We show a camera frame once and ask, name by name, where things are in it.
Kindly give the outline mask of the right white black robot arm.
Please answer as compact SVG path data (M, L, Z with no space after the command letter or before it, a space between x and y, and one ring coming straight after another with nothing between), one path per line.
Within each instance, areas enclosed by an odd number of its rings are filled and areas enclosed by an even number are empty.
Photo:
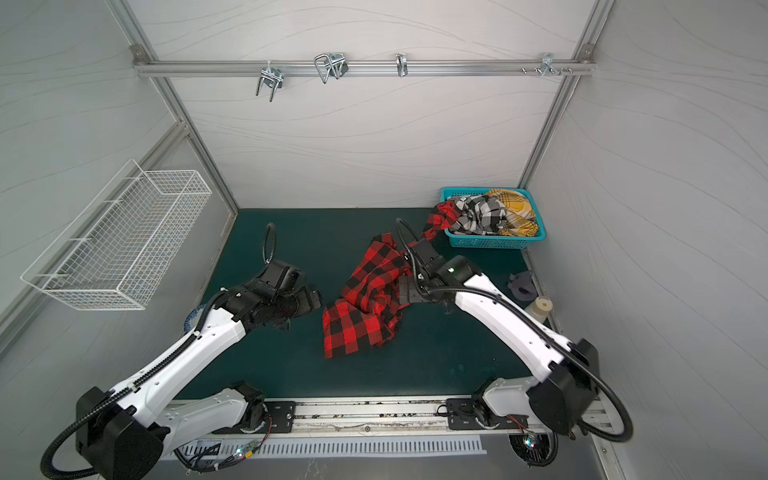
M430 303L452 303L499 338L531 373L526 381L492 381L480 404L496 416L517 411L526 397L531 413L551 432L567 436L578 427L609 442L626 443L634 435L628 409L599 373L599 354L587 340L576 343L537 322L508 299L466 257L449 260L430 241L418 239L402 218L396 233L405 248L419 296ZM607 399L621 422L611 433L583 418L596 398Z

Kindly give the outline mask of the red black plaid shirt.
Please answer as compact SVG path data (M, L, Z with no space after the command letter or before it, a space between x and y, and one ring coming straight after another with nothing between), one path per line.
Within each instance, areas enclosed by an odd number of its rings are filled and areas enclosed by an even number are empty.
M411 276L395 234L373 237L340 297L322 313L324 356L351 355L392 340L409 305L400 298L399 281Z

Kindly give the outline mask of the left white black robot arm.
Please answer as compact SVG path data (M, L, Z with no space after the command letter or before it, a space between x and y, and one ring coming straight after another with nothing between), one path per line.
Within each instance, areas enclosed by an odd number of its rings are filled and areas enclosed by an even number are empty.
M318 310L320 293L303 272L275 259L277 228L268 224L263 269L251 280L216 293L191 329L158 358L104 391L84 393L76 419L45 449L47 479L141 479L166 455L221 429L270 434L273 417L263 393L244 382L201 400L173 400L217 357L259 327L286 327Z

